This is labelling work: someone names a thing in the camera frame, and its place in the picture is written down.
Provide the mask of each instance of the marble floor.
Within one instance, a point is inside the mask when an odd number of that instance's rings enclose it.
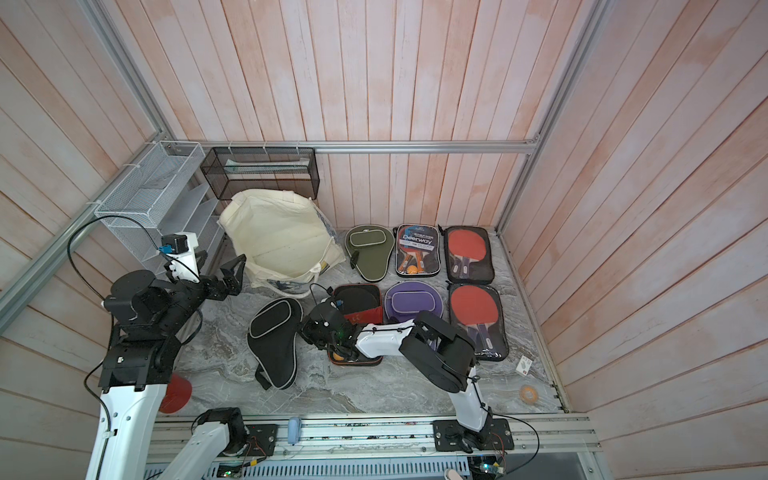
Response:
[[[556,392],[534,343],[531,320],[503,256],[501,242],[494,233],[491,242],[496,270],[492,286],[501,294],[510,353],[502,362],[478,364],[481,377],[478,386],[485,401],[496,412],[558,412],[561,404],[555,398]],[[221,258],[224,261],[233,258],[230,244],[224,248],[228,250]],[[385,279],[378,283],[382,292],[402,280],[394,273],[391,260],[389,270]],[[444,302],[447,300],[445,272],[423,280],[441,293]],[[362,279],[349,268],[349,263],[341,263],[325,272],[319,282],[338,286],[359,283]],[[253,377],[257,362],[248,349],[246,334],[254,314],[273,298],[276,295],[267,289],[247,287],[239,296],[223,302],[209,300],[203,305],[202,329],[197,338],[182,347],[176,369],[179,375],[192,382],[192,399],[176,415],[197,415],[221,406],[239,406],[246,415],[454,414],[448,395],[434,387],[402,357],[385,358],[374,367],[334,366],[325,352],[307,345],[299,337],[296,338],[298,373],[295,383],[285,390],[263,390]],[[300,302],[305,313],[313,305],[312,297]],[[533,360],[526,377],[515,372],[521,355]],[[534,405],[521,401],[519,390],[524,385],[536,389],[538,401]]]

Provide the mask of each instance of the black cable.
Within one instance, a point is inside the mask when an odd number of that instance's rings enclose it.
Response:
[[[315,293],[312,291],[312,285],[319,286],[320,288],[323,289],[323,292],[325,292],[325,293],[328,293],[328,290],[330,290],[330,289],[325,288],[324,286],[320,285],[319,283],[314,283],[314,282],[310,283],[310,295],[312,295],[312,300],[315,301],[315,306],[317,306],[317,298],[315,298]]]
[[[192,425],[190,425],[190,432],[191,432],[193,435],[194,435],[194,424],[195,424],[195,423],[197,423],[197,420],[200,420],[200,417],[201,417],[201,416],[203,416],[203,415],[205,415],[205,412],[203,412],[203,413],[199,414],[198,416],[196,416],[196,417],[195,417],[195,419],[194,419],[194,420],[192,420]]]
[[[197,324],[197,328],[192,332],[191,335],[187,337],[186,340],[184,340],[181,343],[181,346],[187,345],[189,342],[192,341],[192,339],[200,332],[200,329],[203,328],[203,313],[200,311],[200,309],[197,309],[197,315],[200,316],[200,323]]]
[[[485,410],[491,416],[496,415],[497,417],[504,417],[505,419],[517,420],[518,422],[522,422],[522,423],[528,425],[528,427],[530,427],[530,429],[533,430],[533,433],[536,434],[536,451],[533,452],[533,456],[531,458],[529,458],[528,460],[526,460],[525,462],[523,462],[521,465],[518,465],[518,466],[514,467],[512,470],[510,470],[508,472],[504,472],[504,474],[505,475],[509,475],[510,473],[515,472],[515,471],[519,470],[520,468],[525,467],[527,464],[531,463],[531,460],[536,458],[536,455],[538,455],[538,450],[541,447],[541,439],[539,438],[538,432],[536,431],[534,426],[531,425],[530,423],[526,422],[525,420],[522,420],[522,419],[517,419],[517,418],[509,416],[509,415],[502,415],[501,413],[493,413],[493,412],[491,412],[490,410],[488,410],[488,407],[485,406],[485,403],[480,399],[480,391],[478,390],[477,382],[472,382],[472,386],[475,387],[475,394],[478,396],[478,401],[480,402],[480,408],[481,409]]]
[[[185,264],[184,262],[182,262],[182,261],[181,261],[181,260],[179,260],[179,259],[176,259],[176,258],[173,258],[173,257],[170,257],[170,256],[168,256],[168,255],[167,255],[167,254],[165,254],[164,252],[161,252],[161,251],[160,251],[160,247],[158,247],[158,246],[157,246],[157,243],[155,243],[155,241],[154,241],[154,238],[152,238],[152,235],[149,233],[149,230],[147,230],[147,229],[144,227],[144,225],[142,225],[142,224],[141,224],[141,223],[139,223],[138,221],[134,220],[133,218],[130,218],[130,217],[126,217],[125,215],[104,215],[103,217],[94,218],[94,219],[92,219],[92,220],[89,220],[88,222],[84,223],[83,225],[81,225],[81,226],[80,226],[80,228],[78,228],[77,230],[75,230],[75,231],[74,231],[74,233],[73,233],[72,235],[70,235],[70,237],[69,237],[69,240],[67,241],[67,258],[69,258],[69,263],[72,265],[72,269],[73,269],[73,270],[74,270],[74,272],[75,272],[75,273],[76,273],[76,274],[77,274],[77,275],[80,277],[80,279],[81,279],[81,280],[83,280],[83,282],[84,282],[86,285],[88,285],[88,288],[90,288],[91,290],[93,290],[93,292],[96,294],[96,296],[98,296],[98,297],[99,297],[99,298],[100,298],[102,301],[104,300],[104,296],[103,296],[103,295],[101,295],[101,294],[98,292],[98,290],[96,290],[96,289],[93,287],[93,285],[91,285],[91,284],[90,284],[90,283],[89,283],[89,282],[88,282],[88,281],[85,279],[85,277],[83,276],[83,274],[82,274],[82,273],[80,273],[80,270],[78,270],[78,268],[77,268],[77,267],[75,266],[75,264],[74,264],[74,260],[72,259],[72,240],[74,240],[74,238],[75,238],[75,237],[76,237],[76,236],[77,236],[77,235],[78,235],[78,234],[79,234],[81,231],[85,230],[85,228],[86,228],[88,225],[91,225],[92,223],[96,223],[96,222],[98,222],[98,221],[101,221],[101,220],[103,220],[104,218],[122,218],[122,219],[124,219],[124,220],[129,220],[129,221],[131,221],[131,222],[133,222],[133,223],[137,224],[137,225],[138,225],[139,227],[141,227],[141,229],[142,229],[142,230],[143,230],[143,231],[144,231],[144,232],[147,234],[147,237],[149,237],[149,241],[150,241],[150,242],[152,242],[152,245],[154,246],[154,249],[155,249],[155,250],[157,250],[157,252],[158,252],[158,253],[159,253],[159,254],[160,254],[160,255],[161,255],[161,256],[162,256],[162,257],[163,257],[165,260],[168,260],[169,262],[176,262],[176,263],[180,263],[180,264],[184,265],[184,268],[186,268],[187,270],[189,270],[189,271],[190,271],[190,273],[192,273],[192,275],[194,275],[194,277],[195,277],[195,278],[197,278],[197,281],[198,281],[198,282],[200,281],[200,276],[199,276],[199,275],[197,275],[197,274],[196,274],[196,273],[195,273],[195,272],[194,272],[194,271],[193,271],[193,270],[192,270],[192,269],[191,269],[191,268],[190,268],[190,267],[189,267],[187,264]]]
[[[86,390],[88,390],[88,393],[93,395],[93,397],[98,400],[98,402],[101,404],[101,408],[104,409],[104,413],[107,416],[107,432],[112,433],[112,418],[110,418],[109,409],[107,408],[107,404],[104,403],[104,400],[101,399],[98,395],[96,395],[96,392],[91,390],[91,387],[88,386],[88,379],[91,378],[91,375],[94,374],[94,372],[98,369],[98,367],[102,366],[104,364],[104,360],[100,361],[98,365],[94,367],[93,370],[88,372],[88,374],[83,379],[83,386]],[[104,463],[104,454],[107,453],[107,444],[109,443],[109,437],[104,438],[104,448],[101,449],[101,457],[98,460],[98,469],[96,470],[96,480],[99,479],[101,476],[101,465]]]

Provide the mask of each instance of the cable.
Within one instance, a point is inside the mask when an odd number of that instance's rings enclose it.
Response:
[[[93,370],[88,372],[88,374],[83,379],[83,387],[85,387],[85,389],[88,391],[88,393],[93,395],[93,397],[96,400],[98,400],[98,402],[101,404],[101,408],[104,409],[104,413],[107,416],[107,432],[109,432],[111,434],[111,432],[112,432],[112,418],[110,418],[109,409],[107,408],[107,404],[104,403],[104,400],[102,400],[100,396],[96,395],[96,392],[91,390],[91,387],[88,386],[88,379],[91,377],[91,375],[94,374],[94,372],[98,369],[98,367],[102,366],[103,364],[104,364],[104,360],[100,361],[98,363],[98,365],[96,365],[94,367]],[[104,438],[104,448],[101,449],[101,457],[98,460],[98,469],[96,470],[96,480],[98,480],[99,477],[101,476],[101,465],[104,463],[104,454],[107,453],[107,444],[108,443],[109,443],[109,437],[105,437]]]
[[[491,435],[495,435],[495,437],[501,442],[502,444],[502,462],[504,463],[504,471],[507,471],[507,449],[504,447],[504,439],[498,434],[492,432]]]
[[[192,339],[194,339],[194,337],[195,337],[195,336],[196,336],[196,335],[197,335],[197,334],[200,332],[200,329],[201,329],[201,328],[203,328],[203,313],[200,311],[200,309],[197,309],[197,315],[199,315],[199,316],[200,316],[200,323],[198,323],[198,324],[197,324],[197,328],[194,330],[194,332],[192,332],[192,334],[191,334],[191,335],[189,335],[189,336],[187,337],[187,339],[186,339],[186,340],[184,340],[184,341],[181,343],[181,346],[185,346],[185,345],[187,345],[189,342],[191,342],[191,341],[192,341]]]
[[[533,456],[531,458],[529,458],[528,460],[526,460],[525,462],[523,462],[521,465],[518,465],[518,466],[514,467],[509,472],[507,472],[506,468],[505,468],[505,475],[509,475],[510,473],[515,472],[515,471],[519,470],[520,468],[525,467],[527,464],[531,463],[531,460],[536,458],[536,455],[538,455],[538,450],[541,447],[541,439],[539,438],[538,432],[536,431],[534,426],[531,425],[530,423],[526,422],[525,420],[516,419],[515,417],[509,416],[509,415],[502,415],[501,413],[493,413],[493,412],[491,412],[490,410],[488,410],[488,407],[485,406],[485,403],[480,399],[480,391],[478,390],[477,382],[473,381],[472,382],[472,386],[475,388],[475,394],[478,396],[478,401],[480,402],[480,408],[481,409],[485,410],[491,416],[496,415],[497,417],[504,417],[505,419],[517,420],[518,422],[522,422],[522,423],[528,425],[528,427],[530,427],[531,430],[533,430],[533,433],[536,434],[536,451],[533,452]]]
[[[250,450],[252,449],[253,445],[251,445],[250,440],[247,441],[248,449],[245,451],[245,455],[243,455],[243,463],[240,464],[240,471],[243,471],[243,467],[245,467],[245,460],[248,458],[248,454],[250,453]]]
[[[190,273],[192,273],[192,275],[194,275],[194,277],[195,277],[195,278],[197,278],[197,281],[198,281],[198,282],[200,281],[200,276],[199,276],[199,275],[197,275],[197,274],[196,274],[196,273],[195,273],[195,272],[194,272],[194,271],[193,271],[193,270],[192,270],[192,269],[191,269],[191,268],[190,268],[190,267],[189,267],[187,264],[185,264],[184,262],[182,262],[182,261],[181,261],[181,260],[179,260],[179,259],[176,259],[176,258],[173,258],[173,257],[170,257],[170,256],[168,256],[168,255],[167,255],[167,254],[165,254],[164,252],[161,252],[161,251],[160,251],[160,247],[158,247],[158,246],[157,246],[157,243],[155,243],[155,241],[154,241],[154,238],[152,238],[152,235],[149,233],[149,230],[147,230],[147,229],[144,227],[144,225],[142,225],[142,224],[141,224],[141,223],[139,223],[138,221],[134,220],[133,218],[130,218],[130,217],[126,217],[125,215],[104,215],[103,217],[94,218],[94,219],[92,219],[92,220],[89,220],[88,222],[84,223],[83,225],[81,225],[81,226],[80,226],[80,228],[78,228],[77,230],[75,230],[75,231],[74,231],[74,233],[73,233],[72,235],[70,235],[70,237],[69,237],[69,240],[67,241],[67,258],[69,258],[69,263],[72,265],[72,269],[73,269],[73,270],[74,270],[74,272],[75,272],[75,273],[76,273],[76,274],[77,274],[77,275],[80,277],[80,279],[81,279],[81,280],[83,280],[83,282],[84,282],[84,283],[85,283],[85,284],[88,286],[88,288],[90,288],[91,290],[93,290],[93,292],[96,294],[96,296],[98,296],[98,297],[99,297],[99,298],[100,298],[102,301],[104,300],[104,296],[103,296],[103,295],[101,295],[101,294],[98,292],[98,290],[96,290],[96,289],[93,287],[93,285],[91,285],[91,284],[90,284],[90,283],[89,283],[89,282],[88,282],[88,281],[85,279],[85,277],[83,276],[83,274],[82,274],[82,273],[80,273],[80,270],[78,270],[78,268],[75,266],[75,264],[74,264],[74,260],[72,259],[72,241],[74,240],[74,238],[75,238],[75,237],[76,237],[76,236],[77,236],[77,235],[78,235],[78,234],[79,234],[81,231],[85,230],[85,228],[86,228],[88,225],[91,225],[92,223],[96,223],[96,222],[98,222],[98,221],[101,221],[101,220],[103,220],[104,218],[122,218],[122,219],[124,219],[124,220],[129,220],[129,221],[131,221],[131,222],[133,222],[133,223],[137,224],[137,225],[138,225],[139,227],[141,227],[141,229],[142,229],[142,230],[143,230],[143,231],[144,231],[144,232],[147,234],[147,237],[149,237],[149,241],[150,241],[150,242],[152,242],[152,245],[154,245],[154,249],[155,249],[155,250],[157,250],[157,252],[158,252],[158,253],[159,253],[159,254],[160,254],[160,255],[161,255],[161,256],[162,256],[164,259],[168,260],[169,262],[176,262],[176,263],[180,263],[180,264],[184,265],[184,268],[186,268],[187,270],[189,270],[189,271],[190,271]]]
[[[267,456],[267,455],[266,455],[266,452],[264,451],[264,449],[262,449],[262,448],[259,446],[259,441],[258,441],[258,440],[256,440],[256,437],[253,437],[253,443],[255,443],[255,444],[256,444],[256,448],[257,448],[257,449],[261,450],[261,455],[264,455],[264,456],[266,457],[266,456]]]
[[[445,368],[447,368],[448,370],[450,370],[450,371],[454,372],[456,375],[458,375],[458,376],[462,376],[462,377],[466,378],[467,380],[471,380],[471,381],[473,381],[473,382],[477,382],[478,380],[480,380],[480,377],[478,377],[477,375],[475,375],[475,376],[469,376],[469,375],[466,375],[466,374],[464,374],[464,373],[461,373],[461,372],[458,372],[458,371],[456,371],[456,370],[455,370],[455,369],[454,369],[452,366],[450,366],[448,363],[445,363],[445,362],[443,361],[443,359],[441,359],[441,358],[440,358],[440,356],[435,356],[435,357],[437,358],[437,360],[439,360],[439,361],[440,361],[440,363],[442,363],[442,365],[443,365]]]
[[[200,420],[200,417],[203,415],[205,415],[205,412],[199,414],[194,418],[194,420],[192,420],[192,425],[190,425],[190,433],[192,433],[193,435],[194,435],[194,426],[195,426],[194,424],[197,423],[197,420]]]
[[[315,298],[315,293],[312,291],[312,285],[319,286],[320,288],[323,289],[323,292],[325,292],[325,293],[328,293],[328,290],[330,290],[330,289],[325,288],[324,286],[320,285],[319,283],[314,283],[314,282],[310,283],[310,295],[312,295],[312,300],[315,301],[315,306],[317,306],[317,298]]]

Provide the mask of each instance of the robotic arm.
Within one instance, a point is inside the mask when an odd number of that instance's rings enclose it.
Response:
[[[117,322],[102,363],[99,387],[104,405],[88,480],[142,478],[154,418],[183,345],[177,334],[205,300],[224,300],[238,295],[243,287],[244,255],[225,263],[220,279],[198,273],[206,254],[195,254],[194,233],[167,235],[162,243],[161,250],[172,259],[166,264],[168,280],[159,280],[148,270],[130,272],[112,285],[111,295],[104,300],[104,308]],[[198,430],[200,435],[206,432],[204,441],[194,442],[196,462],[185,465],[202,462],[207,468],[223,450],[236,447],[241,440],[234,435],[240,431],[234,427],[237,419],[242,425],[239,410],[237,415],[213,415],[208,423],[201,423]],[[209,447],[208,455],[199,453],[201,446]]]
[[[161,251],[172,259],[166,264],[168,280],[159,280],[148,270],[127,273],[104,300],[104,308],[117,322],[102,366],[103,406],[87,480],[142,478],[154,419],[174,361],[181,346],[195,335],[182,343],[177,334],[205,300],[238,295],[243,286],[244,255],[225,263],[220,279],[198,273],[206,254],[194,252],[194,233],[168,235],[162,243]],[[398,325],[355,326],[336,303],[333,298],[321,302],[302,320],[302,338],[346,359],[404,356],[449,394],[460,425],[451,433],[454,445],[465,452],[483,448],[492,416],[475,384],[475,345],[464,330],[429,312]],[[219,454],[239,455],[247,435],[239,409],[205,412],[192,439],[159,480],[199,478]]]
[[[422,311],[415,319],[396,325],[355,326],[344,318],[331,297],[303,319],[299,334],[310,345],[345,359],[360,354],[404,356],[430,382],[445,390],[456,409],[464,450],[485,444],[488,410],[475,384],[475,344],[462,329]]]

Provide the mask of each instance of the wire mesh shelf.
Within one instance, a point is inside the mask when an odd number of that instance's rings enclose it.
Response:
[[[104,218],[102,222],[136,257],[144,268],[155,273],[165,259],[156,245],[163,235],[187,231],[196,233],[202,250],[214,252],[218,217],[212,216],[218,200],[204,200],[208,185],[187,188],[195,170],[203,162],[199,143],[162,141],[154,145],[134,169],[107,195],[95,211],[97,217],[122,215],[136,220]]]
[[[158,142],[107,195],[96,216],[123,215],[157,229],[203,159],[203,148],[196,142]],[[133,224],[121,218],[104,223],[107,227]]]

